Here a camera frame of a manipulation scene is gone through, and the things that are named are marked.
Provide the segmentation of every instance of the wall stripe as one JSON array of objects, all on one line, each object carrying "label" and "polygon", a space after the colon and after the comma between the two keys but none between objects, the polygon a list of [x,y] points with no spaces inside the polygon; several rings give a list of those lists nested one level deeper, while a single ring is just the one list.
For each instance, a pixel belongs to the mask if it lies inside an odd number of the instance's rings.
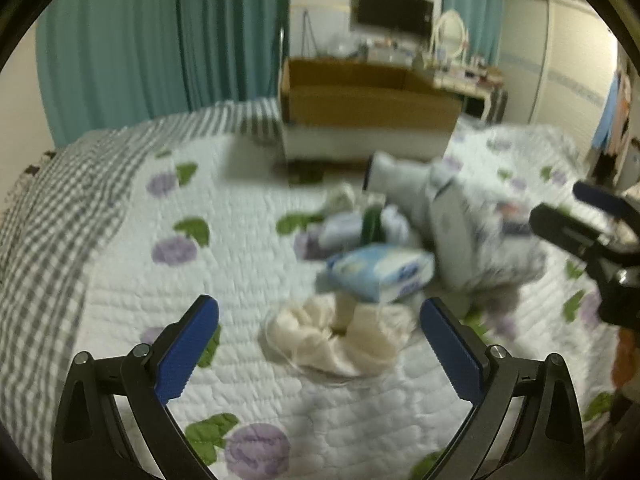
[{"label": "wall stripe", "polygon": [[[540,75],[540,73],[542,72],[542,65],[540,65],[539,63],[535,63],[523,57],[516,56],[515,54],[510,54],[509,52],[500,53],[500,64],[503,63],[515,65],[536,75]],[[588,101],[597,107],[604,106],[606,97],[597,94],[575,79],[567,77],[564,74],[558,72],[558,70],[550,69],[548,80],[554,83],[558,83],[559,85],[570,90],[572,93],[576,94],[582,99],[585,99],[585,101]]]}]

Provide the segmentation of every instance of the cardboard box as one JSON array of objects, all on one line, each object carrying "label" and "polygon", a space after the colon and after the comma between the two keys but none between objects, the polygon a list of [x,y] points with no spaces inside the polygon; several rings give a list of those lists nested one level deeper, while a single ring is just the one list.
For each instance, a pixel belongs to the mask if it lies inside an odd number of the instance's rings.
[{"label": "cardboard box", "polygon": [[288,162],[357,162],[377,150],[430,160],[444,154],[462,102],[407,68],[291,58],[280,107]]}]

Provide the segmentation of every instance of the purple flower print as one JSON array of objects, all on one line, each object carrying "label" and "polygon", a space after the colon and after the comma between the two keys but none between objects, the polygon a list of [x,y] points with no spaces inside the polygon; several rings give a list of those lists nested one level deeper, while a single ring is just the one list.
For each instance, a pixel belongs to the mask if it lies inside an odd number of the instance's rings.
[{"label": "purple flower print", "polygon": [[494,153],[501,153],[511,149],[511,141],[507,139],[491,139],[486,142],[486,146]]},{"label": "purple flower print", "polygon": [[450,170],[460,171],[462,169],[462,161],[453,155],[447,155],[442,158],[442,163]]},{"label": "purple flower print", "polygon": [[156,264],[175,267],[195,260],[197,252],[193,240],[177,235],[158,242],[153,248],[151,259]]},{"label": "purple flower print", "polygon": [[156,198],[162,198],[171,193],[177,185],[178,178],[175,173],[173,171],[165,171],[155,175],[146,185],[146,190]]},{"label": "purple flower print", "polygon": [[558,186],[564,186],[564,184],[566,184],[566,174],[564,174],[564,171],[553,171],[551,173],[551,182]]},{"label": "purple flower print", "polygon": [[511,184],[511,187],[516,191],[524,191],[527,189],[527,183],[520,177],[512,178],[509,184]]},{"label": "purple flower print", "polygon": [[296,234],[293,240],[293,252],[299,260],[325,260],[335,251],[322,250],[319,244],[321,227],[310,225],[306,231]]},{"label": "purple flower print", "polygon": [[147,328],[142,334],[140,334],[140,342],[148,345],[158,339],[160,333],[164,330],[164,326],[151,326]]},{"label": "purple flower print", "polygon": [[514,341],[518,335],[516,323],[510,313],[496,314],[490,324],[493,325],[492,328],[495,333],[509,339],[510,341]]},{"label": "purple flower print", "polygon": [[600,301],[600,293],[597,290],[585,294],[580,301],[580,319],[591,330],[601,323],[600,316],[598,316]]},{"label": "purple flower print", "polygon": [[242,480],[273,480],[289,470],[287,436],[271,424],[251,424],[226,440],[226,466]]}]

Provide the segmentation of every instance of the blue gripper pad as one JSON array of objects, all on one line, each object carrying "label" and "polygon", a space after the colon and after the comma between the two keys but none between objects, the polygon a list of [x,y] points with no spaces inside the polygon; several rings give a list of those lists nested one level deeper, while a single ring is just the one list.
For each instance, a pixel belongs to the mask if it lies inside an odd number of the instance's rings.
[{"label": "blue gripper pad", "polygon": [[629,205],[622,198],[584,182],[578,181],[574,184],[574,196],[581,202],[597,207],[617,218],[623,218],[630,210]]},{"label": "blue gripper pad", "polygon": [[484,396],[482,369],[433,300],[420,308],[420,327],[460,399],[473,404]]},{"label": "blue gripper pad", "polygon": [[203,301],[158,363],[155,391],[162,405],[182,394],[202,352],[218,328],[219,314],[216,300],[207,298]]}]

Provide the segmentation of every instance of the gray checkered blanket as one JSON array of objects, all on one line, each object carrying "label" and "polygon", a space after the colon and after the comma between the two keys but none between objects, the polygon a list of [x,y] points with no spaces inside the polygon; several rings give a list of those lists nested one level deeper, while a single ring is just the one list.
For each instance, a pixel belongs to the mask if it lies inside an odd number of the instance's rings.
[{"label": "gray checkered blanket", "polygon": [[84,269],[124,218],[148,154],[233,133],[277,142],[275,100],[219,103],[87,133],[38,175],[0,227],[0,421],[43,478],[51,476],[55,415],[76,339]]}]

